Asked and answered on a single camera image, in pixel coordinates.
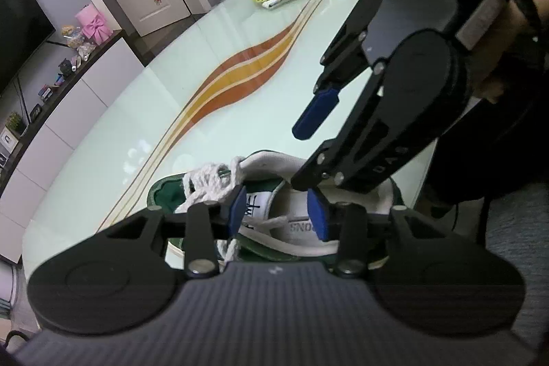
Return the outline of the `person's right hand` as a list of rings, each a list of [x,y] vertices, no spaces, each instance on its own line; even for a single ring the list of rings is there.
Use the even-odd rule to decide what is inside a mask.
[[[533,0],[542,20],[548,20],[548,0]],[[527,19],[514,1],[499,14],[488,32],[475,47],[470,59],[473,96],[494,103],[502,93],[503,84],[490,73],[502,59],[515,38],[527,29]]]

